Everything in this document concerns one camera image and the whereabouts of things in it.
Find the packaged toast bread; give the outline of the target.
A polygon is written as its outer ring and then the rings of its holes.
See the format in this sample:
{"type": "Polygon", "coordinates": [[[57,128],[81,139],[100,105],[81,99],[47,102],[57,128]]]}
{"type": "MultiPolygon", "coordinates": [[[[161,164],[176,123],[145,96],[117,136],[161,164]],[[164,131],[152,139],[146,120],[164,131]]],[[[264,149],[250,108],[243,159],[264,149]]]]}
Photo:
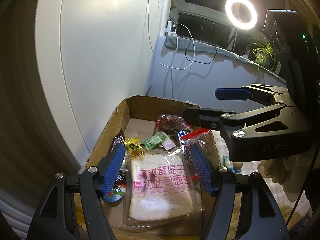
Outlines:
{"type": "Polygon", "coordinates": [[[149,229],[204,210],[183,150],[141,150],[127,158],[123,226],[149,229]]]}

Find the grey sill cloth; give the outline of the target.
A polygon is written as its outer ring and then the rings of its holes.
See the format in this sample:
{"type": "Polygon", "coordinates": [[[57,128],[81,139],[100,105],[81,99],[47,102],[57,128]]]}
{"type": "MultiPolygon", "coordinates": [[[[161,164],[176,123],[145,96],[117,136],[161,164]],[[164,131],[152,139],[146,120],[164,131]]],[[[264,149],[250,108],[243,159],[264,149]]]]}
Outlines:
{"type": "MultiPolygon", "coordinates": [[[[164,56],[168,52],[164,52],[165,50],[175,51],[176,49],[176,38],[172,36],[163,36],[163,49],[161,49],[161,55],[164,56]]],[[[196,61],[194,59],[194,63],[204,64],[204,65],[213,65],[213,63],[223,63],[226,64],[227,61],[232,63],[233,68],[242,67],[244,70],[254,76],[258,76],[258,79],[263,79],[263,75],[269,76],[272,79],[276,80],[278,83],[282,83],[286,85],[286,81],[274,74],[270,70],[260,66],[259,64],[240,56],[231,51],[225,50],[215,45],[206,44],[203,42],[195,41],[195,56],[207,56],[212,57],[212,59],[208,62],[202,62],[200,60],[196,61]]],[[[189,61],[192,61],[193,56],[193,42],[190,39],[178,37],[178,53],[182,52],[182,54],[186,54],[187,52],[191,53],[191,58],[189,61]]]]}

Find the brown jelly cup snack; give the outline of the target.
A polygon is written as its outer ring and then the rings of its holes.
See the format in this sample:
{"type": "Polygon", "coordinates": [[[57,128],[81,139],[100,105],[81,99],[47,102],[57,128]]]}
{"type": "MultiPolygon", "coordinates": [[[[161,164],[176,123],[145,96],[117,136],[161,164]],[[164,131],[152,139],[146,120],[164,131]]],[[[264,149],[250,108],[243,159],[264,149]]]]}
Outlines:
{"type": "Polygon", "coordinates": [[[226,155],[223,155],[223,165],[234,173],[240,173],[243,168],[242,162],[239,162],[239,163],[232,162],[229,159],[229,157],[226,155]]]}

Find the red dates bag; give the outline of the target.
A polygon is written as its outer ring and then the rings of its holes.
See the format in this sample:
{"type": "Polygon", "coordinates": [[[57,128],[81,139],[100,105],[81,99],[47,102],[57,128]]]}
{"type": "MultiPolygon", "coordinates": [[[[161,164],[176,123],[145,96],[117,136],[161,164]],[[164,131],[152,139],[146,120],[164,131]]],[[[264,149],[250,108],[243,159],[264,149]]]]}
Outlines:
{"type": "Polygon", "coordinates": [[[154,132],[166,132],[173,134],[178,131],[188,130],[191,126],[180,116],[161,114],[157,117],[154,132]]]}

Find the yellow candy packet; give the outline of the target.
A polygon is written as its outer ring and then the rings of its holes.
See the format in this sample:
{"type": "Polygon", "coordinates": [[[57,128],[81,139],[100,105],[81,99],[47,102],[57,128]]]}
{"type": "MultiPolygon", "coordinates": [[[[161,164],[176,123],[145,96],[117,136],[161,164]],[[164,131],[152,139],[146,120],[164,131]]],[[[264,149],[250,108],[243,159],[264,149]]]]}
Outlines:
{"type": "Polygon", "coordinates": [[[132,152],[141,148],[138,138],[126,139],[124,141],[124,144],[125,144],[126,150],[128,150],[129,152],[132,152]]]}

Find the green candy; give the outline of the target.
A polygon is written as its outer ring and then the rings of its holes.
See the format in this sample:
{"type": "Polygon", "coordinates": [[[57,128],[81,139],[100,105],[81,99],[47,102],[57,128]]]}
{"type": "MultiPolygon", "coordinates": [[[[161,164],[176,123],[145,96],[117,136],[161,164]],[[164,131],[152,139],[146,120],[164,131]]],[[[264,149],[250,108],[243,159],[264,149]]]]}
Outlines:
{"type": "Polygon", "coordinates": [[[167,139],[169,139],[169,137],[164,132],[160,131],[151,136],[150,138],[142,141],[142,145],[144,145],[144,147],[147,150],[153,150],[158,145],[165,142],[167,139]]]}

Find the pink candy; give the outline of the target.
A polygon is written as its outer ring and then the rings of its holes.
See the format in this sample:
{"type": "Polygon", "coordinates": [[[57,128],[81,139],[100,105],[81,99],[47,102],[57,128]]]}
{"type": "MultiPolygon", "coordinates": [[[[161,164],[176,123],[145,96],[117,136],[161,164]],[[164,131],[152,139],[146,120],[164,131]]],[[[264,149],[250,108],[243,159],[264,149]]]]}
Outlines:
{"type": "Polygon", "coordinates": [[[177,147],[176,144],[170,138],[163,141],[161,145],[164,147],[166,151],[171,151],[177,147]]]}

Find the white wall charger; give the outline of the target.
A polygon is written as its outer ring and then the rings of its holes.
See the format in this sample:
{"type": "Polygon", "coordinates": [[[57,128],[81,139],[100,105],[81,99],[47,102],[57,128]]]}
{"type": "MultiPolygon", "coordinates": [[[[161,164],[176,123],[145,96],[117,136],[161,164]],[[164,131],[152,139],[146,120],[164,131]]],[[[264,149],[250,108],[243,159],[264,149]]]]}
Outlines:
{"type": "Polygon", "coordinates": [[[165,26],[165,29],[164,29],[165,36],[173,34],[175,32],[175,29],[176,29],[176,25],[174,21],[168,20],[167,25],[165,26]]]}

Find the potted spider plant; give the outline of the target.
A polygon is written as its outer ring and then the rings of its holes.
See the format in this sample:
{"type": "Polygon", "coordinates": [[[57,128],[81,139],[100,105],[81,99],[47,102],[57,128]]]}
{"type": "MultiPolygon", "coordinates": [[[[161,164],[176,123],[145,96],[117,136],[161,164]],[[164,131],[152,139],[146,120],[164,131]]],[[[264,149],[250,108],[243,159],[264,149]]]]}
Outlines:
{"type": "Polygon", "coordinates": [[[265,38],[263,42],[253,42],[252,45],[255,62],[270,71],[274,71],[277,65],[277,59],[270,42],[265,38]]]}

